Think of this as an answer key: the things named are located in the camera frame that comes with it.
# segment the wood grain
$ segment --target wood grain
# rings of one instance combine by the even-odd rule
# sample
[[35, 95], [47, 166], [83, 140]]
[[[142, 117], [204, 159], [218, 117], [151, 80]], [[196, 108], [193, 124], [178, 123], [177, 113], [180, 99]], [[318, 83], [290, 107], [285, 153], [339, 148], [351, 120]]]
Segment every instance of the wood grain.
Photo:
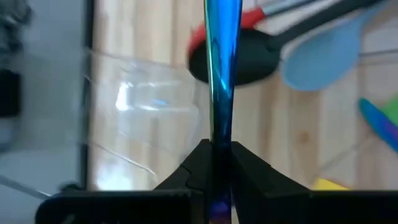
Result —
[[[263, 2], [244, 0], [244, 8]], [[258, 29], [279, 32], [331, 2], [333, 0], [323, 1], [262, 22]], [[95, 55], [93, 68], [96, 88], [91, 142], [97, 147], [91, 153], [92, 188], [148, 189], [166, 178], [200, 138], [209, 136], [208, 89], [194, 82], [183, 69], [190, 34], [203, 21], [203, 1], [97, 0], [97, 4], [95, 50], [102, 54]], [[383, 50], [398, 49], [397, 39], [392, 38], [398, 36], [396, 9], [397, 3], [391, 1], [386, 11], [365, 30], [363, 52], [367, 56], [362, 62], [323, 91], [293, 91], [283, 83], [278, 72], [263, 82], [237, 88], [233, 139], [307, 186], [321, 175], [350, 187], [398, 187], [398, 181], [393, 182], [386, 176], [391, 174], [389, 167], [398, 167], [398, 159], [389, 158], [390, 165], [382, 162], [392, 155], [388, 147], [381, 147], [382, 142], [371, 134], [356, 106], [359, 97], [383, 105], [398, 92], [398, 58], [396, 54], [379, 54]], [[295, 44], [284, 49], [284, 57]], [[150, 66], [146, 60], [158, 64]], [[173, 66], [174, 70], [164, 65]], [[165, 122], [150, 114], [127, 115], [115, 106], [123, 85], [142, 84], [133, 76], [152, 82], [159, 78], [159, 74], [156, 75], [159, 72], [187, 82], [186, 88], [179, 87], [184, 94], [169, 99], [177, 106], [186, 106], [190, 114], [179, 114], [182, 119], [166, 116], [169, 121]], [[130, 98], [142, 94], [149, 99], [158, 94], [133, 89], [129, 89]], [[197, 125], [193, 124], [194, 117], [200, 119]], [[186, 129], [193, 126], [197, 127], [193, 131]], [[178, 136], [186, 135], [189, 137], [178, 140]], [[379, 146], [384, 149], [381, 153], [365, 153]], [[343, 159], [331, 163], [334, 158]], [[152, 169], [156, 177], [126, 159]], [[374, 169], [360, 172], [366, 164], [372, 164]]]

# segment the iridescent blue rod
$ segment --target iridescent blue rod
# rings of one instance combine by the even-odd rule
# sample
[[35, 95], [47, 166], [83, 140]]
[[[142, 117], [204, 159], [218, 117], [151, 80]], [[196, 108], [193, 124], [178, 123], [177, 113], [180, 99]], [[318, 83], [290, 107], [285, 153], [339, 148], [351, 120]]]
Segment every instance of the iridescent blue rod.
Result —
[[242, 0], [205, 0], [211, 141], [219, 151], [231, 145], [241, 13]]

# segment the light blue spatula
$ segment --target light blue spatula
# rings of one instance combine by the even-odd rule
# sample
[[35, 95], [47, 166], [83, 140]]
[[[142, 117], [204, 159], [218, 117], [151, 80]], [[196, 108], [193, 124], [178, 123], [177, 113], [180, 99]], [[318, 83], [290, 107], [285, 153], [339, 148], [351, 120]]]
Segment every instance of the light blue spatula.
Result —
[[343, 77], [358, 60], [364, 25], [385, 5], [380, 3], [301, 43], [282, 64], [286, 84], [295, 90], [317, 91]]

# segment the yellow object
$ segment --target yellow object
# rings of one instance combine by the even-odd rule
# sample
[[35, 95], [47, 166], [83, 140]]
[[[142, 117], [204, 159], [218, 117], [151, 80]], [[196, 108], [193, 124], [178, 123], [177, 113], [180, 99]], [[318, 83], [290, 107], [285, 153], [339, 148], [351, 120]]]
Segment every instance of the yellow object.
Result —
[[349, 190], [346, 187], [340, 186], [326, 179], [318, 179], [315, 182], [313, 189], [314, 190]]

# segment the green object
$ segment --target green object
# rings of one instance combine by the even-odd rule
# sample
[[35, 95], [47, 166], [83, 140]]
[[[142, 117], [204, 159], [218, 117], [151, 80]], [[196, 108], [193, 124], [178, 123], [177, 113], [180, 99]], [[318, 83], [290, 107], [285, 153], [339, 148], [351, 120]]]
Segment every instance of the green object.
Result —
[[398, 126], [398, 95], [388, 102], [388, 104], [382, 108], [382, 111], [391, 122]]

